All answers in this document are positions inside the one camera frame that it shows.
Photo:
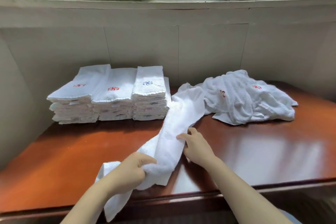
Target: brown table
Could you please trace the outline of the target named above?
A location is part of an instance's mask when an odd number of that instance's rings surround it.
[[[256,189],[336,181],[336,104],[276,83],[298,101],[295,120],[195,127],[216,156]],[[64,215],[103,162],[123,160],[162,126],[154,121],[53,124],[0,172],[0,218]],[[117,220],[227,207],[208,174],[182,156],[168,185],[135,190]]]

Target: hand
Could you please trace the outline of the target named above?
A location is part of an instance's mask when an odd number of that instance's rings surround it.
[[[110,188],[110,194],[123,194],[135,189],[145,179],[142,165],[155,163],[156,159],[140,152],[134,152],[107,174],[101,181]]]
[[[215,155],[208,142],[201,133],[197,132],[196,128],[188,128],[188,132],[190,132],[191,135],[182,133],[176,137],[177,139],[183,139],[187,142],[183,153],[192,162],[206,169],[206,166],[215,158]]]

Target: person's right arm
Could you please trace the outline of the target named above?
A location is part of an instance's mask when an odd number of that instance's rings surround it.
[[[239,224],[292,223],[266,198],[217,158],[208,142],[195,128],[189,128],[188,131],[191,135],[177,136],[178,139],[185,139],[187,142],[183,151],[185,156],[209,172]]]

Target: person's left hand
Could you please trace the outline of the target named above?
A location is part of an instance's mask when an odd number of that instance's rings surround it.
[[[149,163],[156,164],[156,159],[140,152],[134,152],[100,181],[108,184],[111,188],[110,194],[126,193],[143,182],[145,172],[141,167]]]

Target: stack of folded towels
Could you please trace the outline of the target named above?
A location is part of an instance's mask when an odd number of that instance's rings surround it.
[[[51,93],[47,99],[53,104],[54,121],[59,124],[93,123],[99,114],[93,111],[92,96],[106,84],[111,70],[110,64],[86,66],[79,69],[75,78]]]
[[[110,69],[108,80],[91,101],[99,120],[132,119],[132,90],[136,74],[136,68]]]
[[[164,119],[171,96],[162,66],[138,67],[132,100],[134,120]]]

